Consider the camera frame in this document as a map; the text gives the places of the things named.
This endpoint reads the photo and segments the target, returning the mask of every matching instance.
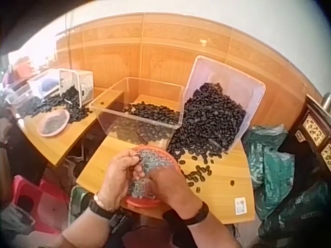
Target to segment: label sticker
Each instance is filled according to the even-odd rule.
[[[234,206],[236,208],[236,215],[247,213],[246,199],[244,197],[236,198],[234,200]]]

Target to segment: bag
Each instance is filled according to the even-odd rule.
[[[244,150],[247,156],[252,185],[257,189],[263,184],[264,148],[277,150],[284,141],[287,131],[284,125],[277,127],[254,126],[243,137]]]
[[[323,218],[324,211],[331,204],[331,192],[327,183],[318,181],[287,203],[287,206],[267,217],[259,227],[259,236],[263,239],[291,237],[295,232],[314,226]]]
[[[289,194],[294,179],[294,155],[264,148],[264,184],[254,193],[255,210],[265,220]]]

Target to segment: wooden wall panel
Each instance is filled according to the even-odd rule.
[[[213,54],[225,60],[231,28],[173,14],[146,14],[143,43]]]
[[[141,77],[185,86],[195,58],[220,62],[230,42],[231,28],[173,14],[145,14]]]
[[[198,55],[223,62],[223,58],[212,54],[171,46],[143,44],[141,77],[186,86]]]
[[[196,56],[226,63],[266,85],[252,125],[289,128],[306,94],[321,95],[286,58],[226,25],[178,14],[138,13],[95,20],[60,34],[57,65],[94,73],[98,92],[126,76],[186,86]]]
[[[126,76],[139,77],[140,45],[86,47],[85,62],[95,87],[108,88]]]

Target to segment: white wall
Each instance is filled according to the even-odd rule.
[[[331,28],[311,0],[98,0],[68,13],[67,27],[133,12],[187,14],[235,27],[281,53],[321,94],[331,91]],[[41,64],[54,52],[55,34],[64,30],[62,16],[11,53],[11,63],[25,54]]]

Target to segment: person's left hand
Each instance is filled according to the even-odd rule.
[[[125,150],[113,158],[108,166],[98,198],[107,209],[116,210],[126,196],[129,180],[133,177],[145,177],[142,166],[138,164],[138,154],[133,150]]]

